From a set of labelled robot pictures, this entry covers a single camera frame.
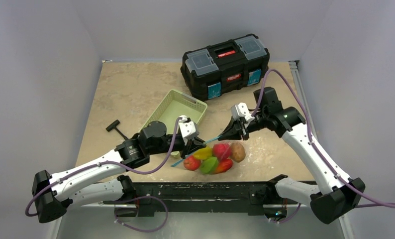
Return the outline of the red fake apple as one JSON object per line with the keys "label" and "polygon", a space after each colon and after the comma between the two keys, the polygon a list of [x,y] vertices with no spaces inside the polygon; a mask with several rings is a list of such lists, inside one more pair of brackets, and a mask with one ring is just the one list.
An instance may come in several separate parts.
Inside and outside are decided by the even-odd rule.
{"label": "red fake apple", "polygon": [[229,158],[231,155],[231,149],[229,143],[217,143],[212,147],[212,154],[218,160]]}

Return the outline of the clear zip bag blue seal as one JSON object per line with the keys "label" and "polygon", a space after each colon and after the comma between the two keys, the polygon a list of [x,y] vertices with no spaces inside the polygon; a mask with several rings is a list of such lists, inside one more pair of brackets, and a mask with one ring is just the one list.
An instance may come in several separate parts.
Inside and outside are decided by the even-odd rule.
{"label": "clear zip bag blue seal", "polygon": [[171,167],[201,175],[224,174],[244,164],[249,156],[249,147],[244,142],[214,138],[205,142],[204,148],[187,154]]}

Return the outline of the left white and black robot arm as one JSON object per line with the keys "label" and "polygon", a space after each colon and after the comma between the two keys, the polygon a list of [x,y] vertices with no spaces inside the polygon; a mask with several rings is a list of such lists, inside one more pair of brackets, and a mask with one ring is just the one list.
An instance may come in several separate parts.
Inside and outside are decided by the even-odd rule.
{"label": "left white and black robot arm", "polygon": [[[175,120],[174,132],[167,133],[161,121],[152,121],[131,138],[117,145],[103,156],[59,173],[47,170],[35,174],[32,185],[33,198],[25,209],[28,217],[37,217],[42,224],[62,217],[71,206],[80,206],[97,201],[116,201],[128,204],[135,197],[135,190],[129,180],[116,179],[101,183],[102,179],[133,172],[140,175],[152,174],[167,162],[170,154],[178,151],[181,158],[205,148],[199,138],[198,127],[187,116]],[[138,171],[150,161],[154,154],[166,154],[166,159],[150,171]]]}

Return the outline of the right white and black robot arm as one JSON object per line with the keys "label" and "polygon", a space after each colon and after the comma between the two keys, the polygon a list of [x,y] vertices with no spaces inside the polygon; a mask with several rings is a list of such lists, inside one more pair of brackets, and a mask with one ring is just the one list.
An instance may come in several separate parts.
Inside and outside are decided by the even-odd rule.
{"label": "right white and black robot arm", "polygon": [[316,185],[309,185],[288,176],[278,176],[266,189],[267,199],[277,203],[287,198],[306,205],[324,224],[354,209],[361,199],[355,190],[364,192],[366,188],[362,179],[350,177],[321,146],[314,145],[316,140],[307,132],[303,116],[294,107],[284,109],[274,88],[254,91],[255,99],[259,96],[262,101],[254,116],[245,103],[231,108],[231,120],[218,139],[247,140],[252,132],[264,128],[274,131],[299,156],[316,182]]}

